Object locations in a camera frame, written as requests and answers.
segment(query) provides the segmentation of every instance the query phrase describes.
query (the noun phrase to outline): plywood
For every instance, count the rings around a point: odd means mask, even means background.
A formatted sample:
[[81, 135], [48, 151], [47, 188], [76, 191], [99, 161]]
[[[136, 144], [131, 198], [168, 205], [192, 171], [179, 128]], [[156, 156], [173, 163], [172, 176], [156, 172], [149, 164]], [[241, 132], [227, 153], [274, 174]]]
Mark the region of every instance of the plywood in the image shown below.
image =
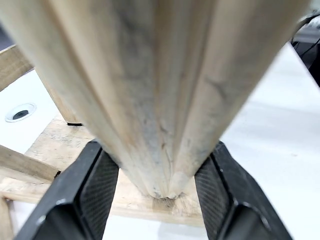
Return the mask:
[[176, 198], [308, 0], [2, 0], [0, 19], [140, 191]]
[[[37, 138], [26, 155], [59, 170], [66, 169], [94, 137], [84, 126], [67, 126], [59, 114]], [[37, 203], [50, 185], [5, 178], [0, 195], [23, 202]], [[120, 170], [111, 214], [169, 223], [202, 226], [203, 219], [193, 180], [178, 199], [144, 196]]]

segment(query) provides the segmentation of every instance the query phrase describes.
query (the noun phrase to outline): white table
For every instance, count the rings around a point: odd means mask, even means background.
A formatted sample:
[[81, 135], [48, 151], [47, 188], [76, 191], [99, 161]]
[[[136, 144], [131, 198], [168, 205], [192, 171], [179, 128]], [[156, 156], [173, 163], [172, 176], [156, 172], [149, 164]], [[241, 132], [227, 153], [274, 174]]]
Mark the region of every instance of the white table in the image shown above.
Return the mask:
[[[29, 85], [33, 88], [39, 86], [37, 92], [46, 91], [39, 79], [30, 79], [32, 74], [27, 74]], [[8, 87], [7, 91], [14, 94], [20, 82], [26, 86], [26, 81], [18, 80], [16, 87]], [[42, 97], [23, 96], [24, 101], [30, 97], [40, 106], [43, 102]], [[57, 109], [51, 103], [49, 105], [42, 114], [30, 117], [30, 120], [37, 118], [34, 119], [37, 124], [33, 125], [33, 134], [40, 134], [55, 115]], [[20, 126], [19, 134], [30, 131], [23, 129]], [[9, 137], [15, 138], [12, 132], [2, 134], [0, 142], [5, 143]], [[25, 142], [19, 140], [16, 146], [11, 141], [10, 148], [26, 150], [34, 140], [35, 137], [29, 137]], [[258, 181], [293, 238], [320, 239], [320, 206], [317, 205], [320, 199], [320, 90], [291, 46], [286, 45], [281, 50], [221, 140]], [[12, 205], [16, 230], [33, 208], [34, 205], [28, 203], [15, 202]], [[109, 216], [104, 239], [133, 238], [207, 239], [204, 228]]]
[[320, 239], [320, 89], [289, 44], [221, 140], [292, 237]]

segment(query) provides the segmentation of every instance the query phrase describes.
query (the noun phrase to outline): wood grain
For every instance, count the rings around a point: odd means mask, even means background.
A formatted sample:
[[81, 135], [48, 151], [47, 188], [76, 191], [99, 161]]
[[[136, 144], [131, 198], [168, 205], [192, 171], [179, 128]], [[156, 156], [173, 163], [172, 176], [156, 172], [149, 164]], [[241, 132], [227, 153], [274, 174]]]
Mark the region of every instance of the wood grain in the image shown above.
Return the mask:
[[0, 145], [0, 174], [22, 181], [51, 183], [58, 169]]
[[[26, 155], [64, 170], [74, 162], [92, 138], [84, 126], [67, 126], [59, 114], [41, 133]], [[7, 177], [0, 182], [0, 195], [11, 200], [37, 203], [49, 186], [48, 183], [30, 183]], [[203, 226], [193, 179], [178, 199], [155, 199], [143, 195], [120, 170], [111, 214]]]
[[0, 91], [33, 69], [16, 45], [0, 51]]
[[2, 0], [0, 19], [144, 194], [176, 198], [308, 0]]
[[14, 239], [10, 212], [5, 198], [0, 196], [0, 240]]
[[64, 120], [68, 124], [81, 124], [79, 117], [76, 116], [75, 111], [68, 106], [68, 103], [63, 99], [63, 97], [59, 95], [57, 91], [52, 88], [52, 86], [50, 86], [48, 81], [46, 81], [44, 76], [40, 74], [39, 71], [36, 71], [36, 73], [38, 74], [41, 82], [43, 83], [59, 112], [62, 114]]

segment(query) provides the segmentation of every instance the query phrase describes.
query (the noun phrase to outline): black clamp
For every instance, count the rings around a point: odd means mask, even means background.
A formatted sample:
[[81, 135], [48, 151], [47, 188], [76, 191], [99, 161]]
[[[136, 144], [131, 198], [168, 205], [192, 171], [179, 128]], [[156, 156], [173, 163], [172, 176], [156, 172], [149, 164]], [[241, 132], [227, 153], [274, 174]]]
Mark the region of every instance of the black clamp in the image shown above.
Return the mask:
[[[101, 240], [118, 166], [96, 141], [51, 184], [16, 240]], [[209, 240], [291, 240], [257, 182], [219, 142], [195, 175]]]

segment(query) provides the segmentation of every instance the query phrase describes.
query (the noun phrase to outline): wooden board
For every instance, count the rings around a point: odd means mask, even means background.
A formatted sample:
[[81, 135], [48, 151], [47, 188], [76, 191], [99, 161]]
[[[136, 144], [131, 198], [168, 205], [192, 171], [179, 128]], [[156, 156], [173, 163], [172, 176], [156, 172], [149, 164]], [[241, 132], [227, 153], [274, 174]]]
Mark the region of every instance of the wooden board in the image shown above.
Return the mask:
[[0, 51], [0, 91], [33, 69], [16, 45]]
[[[37, 138], [26, 155], [65, 170], [94, 137], [84, 126], [68, 126], [59, 114]], [[50, 185], [4, 178], [0, 195], [7, 199], [37, 203]], [[194, 180], [178, 199], [144, 196], [120, 170], [111, 214], [203, 226]]]

